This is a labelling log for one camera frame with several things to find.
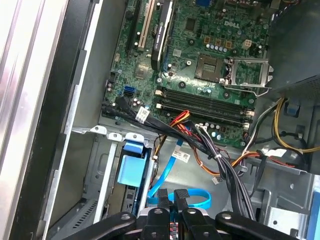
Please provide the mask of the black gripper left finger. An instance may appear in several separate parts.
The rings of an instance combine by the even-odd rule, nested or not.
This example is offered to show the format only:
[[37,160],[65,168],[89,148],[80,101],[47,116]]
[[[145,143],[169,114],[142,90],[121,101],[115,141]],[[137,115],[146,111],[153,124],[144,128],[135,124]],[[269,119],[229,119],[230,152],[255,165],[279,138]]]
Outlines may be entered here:
[[170,238],[168,191],[158,191],[156,207],[144,208],[139,217],[119,212],[82,229],[66,240],[168,240]]

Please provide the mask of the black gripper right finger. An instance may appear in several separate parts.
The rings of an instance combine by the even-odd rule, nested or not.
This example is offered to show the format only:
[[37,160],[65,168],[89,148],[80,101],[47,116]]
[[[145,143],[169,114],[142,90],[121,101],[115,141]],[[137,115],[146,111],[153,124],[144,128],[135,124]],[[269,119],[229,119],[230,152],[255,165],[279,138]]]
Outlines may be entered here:
[[184,240],[294,240],[291,235],[268,227],[231,211],[223,211],[215,219],[200,209],[189,207],[186,189],[174,191],[174,206],[184,225]]

